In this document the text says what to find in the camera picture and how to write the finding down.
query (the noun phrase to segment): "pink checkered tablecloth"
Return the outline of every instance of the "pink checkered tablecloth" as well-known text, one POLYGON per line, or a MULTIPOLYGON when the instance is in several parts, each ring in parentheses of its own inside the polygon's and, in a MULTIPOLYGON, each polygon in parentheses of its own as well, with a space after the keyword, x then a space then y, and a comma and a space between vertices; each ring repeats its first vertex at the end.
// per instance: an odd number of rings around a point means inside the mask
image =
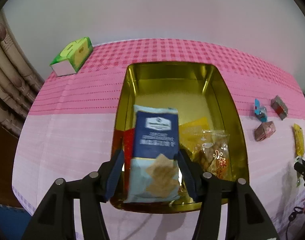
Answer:
MULTIPOLYGON (((251 186, 282 235, 292 207, 305 197, 303 185, 296 188, 291 130, 297 123, 305 136, 305 98, 294 77, 280 68, 236 49, 199 41, 113 42, 94 47, 77 74, 56 77, 52 73, 30 109, 15 156, 13 190, 24 208, 33 214, 56 178, 80 179, 109 160, 126 68, 132 63, 156 61, 209 63, 219 69, 240 115, 251 186), (276 95, 289 109, 283 121, 269 107, 276 95), (260 124, 252 117, 255 98, 268 106, 269 119, 277 129, 262 142, 253 137, 260 124)), ((222 211, 226 210, 227 206, 222 206, 222 211)), ((131 213, 109 203, 102 205, 102 211, 111 239, 189 239, 198 217, 198 212, 131 213)), ((75 219, 77 238, 83 239, 80 214, 76 213, 75 219)), ((221 226, 219 239, 224 238, 221 226)))

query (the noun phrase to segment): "gold metal tin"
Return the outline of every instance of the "gold metal tin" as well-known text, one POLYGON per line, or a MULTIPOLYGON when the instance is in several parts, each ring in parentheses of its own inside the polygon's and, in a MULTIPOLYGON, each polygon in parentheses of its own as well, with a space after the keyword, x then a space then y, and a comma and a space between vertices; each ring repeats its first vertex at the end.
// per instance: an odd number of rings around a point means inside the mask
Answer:
MULTIPOLYGON (((134 127, 133 105, 174 107, 178 110, 179 125, 207 117, 210 128, 226 130, 230 135, 228 148, 231 178, 249 181, 246 144, 239 115, 229 90, 213 65, 190 62, 152 62, 128 66, 123 83, 115 132, 134 127)), ((115 147, 123 147, 122 138, 115 147)), ((115 195, 110 202, 118 209, 145 213, 179 213, 199 210, 188 193, 180 199, 162 203, 123 203, 126 192, 122 172, 115 195)))

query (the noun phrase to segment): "snack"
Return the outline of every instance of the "snack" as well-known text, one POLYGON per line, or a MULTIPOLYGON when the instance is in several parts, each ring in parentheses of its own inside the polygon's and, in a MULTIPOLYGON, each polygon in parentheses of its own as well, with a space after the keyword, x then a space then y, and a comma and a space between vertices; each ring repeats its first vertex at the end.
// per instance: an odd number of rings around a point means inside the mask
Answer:
POLYGON ((262 141, 266 138, 269 138, 273 135, 273 133, 276 131, 276 127, 274 125, 273 121, 270 122, 263 122, 260 126, 255 130, 255 140, 256 141, 262 141))
POLYGON ((255 116, 261 121, 261 122, 267 122, 267 109, 265 106, 260 106, 259 100, 255 99, 255 116))
POLYGON ((179 198, 178 111, 134 105, 136 125, 125 203, 179 198))
MULTIPOLYGON (((305 147, 304 147, 304 134, 302 128, 298 124, 293 125, 293 131, 295 136, 296 145, 296 158, 295 162, 304 157, 305 147)), ((300 185, 301 174, 297 172, 297 187, 300 185)))
POLYGON ((275 98, 270 101, 270 105, 279 115, 280 119, 284 120, 286 118, 288 115, 288 107, 279 96, 275 96, 275 98))
POLYGON ((199 163, 204 171, 220 179, 230 179, 229 136, 224 130, 201 129, 206 125, 205 118, 196 120, 194 124, 196 126, 179 126, 181 147, 190 152, 192 161, 199 163))
POLYGON ((193 160, 196 153, 204 143, 200 136, 201 131, 209 130, 209 125, 206 117, 197 119, 192 122, 184 123, 179 126, 179 143, 180 146, 186 149, 189 157, 193 160))
POLYGON ((304 157, 304 134, 302 128, 298 124, 293 125, 295 144, 296 144, 296 156, 304 157))

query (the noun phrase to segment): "blue gripper pad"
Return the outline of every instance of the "blue gripper pad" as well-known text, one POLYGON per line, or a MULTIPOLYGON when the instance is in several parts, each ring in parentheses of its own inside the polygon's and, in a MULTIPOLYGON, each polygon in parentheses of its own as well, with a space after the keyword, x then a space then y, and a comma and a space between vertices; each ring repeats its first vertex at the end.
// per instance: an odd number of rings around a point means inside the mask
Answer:
POLYGON ((185 150, 179 150, 177 162, 189 196, 195 202, 199 202, 198 189, 202 185, 201 175, 203 174, 203 170, 198 163, 193 163, 190 160, 185 150))
POLYGON ((117 183, 121 174, 122 166, 124 165, 124 151, 120 150, 119 152, 116 151, 118 156, 113 156, 110 160, 111 162, 115 161, 115 164, 111 168, 111 172, 108 176, 107 183, 106 183, 106 193, 105 193, 105 199, 108 201, 114 194, 117 187, 117 183))

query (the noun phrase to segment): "metal screw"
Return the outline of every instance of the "metal screw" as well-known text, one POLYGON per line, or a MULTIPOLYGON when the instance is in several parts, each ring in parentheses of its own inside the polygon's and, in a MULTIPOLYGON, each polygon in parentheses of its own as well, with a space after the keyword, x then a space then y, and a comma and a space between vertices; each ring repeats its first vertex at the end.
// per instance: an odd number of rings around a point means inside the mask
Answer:
POLYGON ((238 181, 239 184, 242 184, 242 185, 246 184, 246 180, 243 179, 243 178, 239 178, 237 181, 238 181))
POLYGON ((206 178, 206 179, 210 179, 211 176, 212 176, 212 174, 211 174, 210 172, 204 172, 204 173, 203 173, 203 176, 204 176, 204 178, 206 178))
POLYGON ((61 184, 63 184, 63 179, 62 178, 56 179, 55 183, 57 185, 61 185, 61 184))
POLYGON ((91 178, 97 178, 98 175, 99 175, 99 174, 98 174, 97 171, 93 171, 93 172, 89 173, 89 177, 91 177, 91 178))

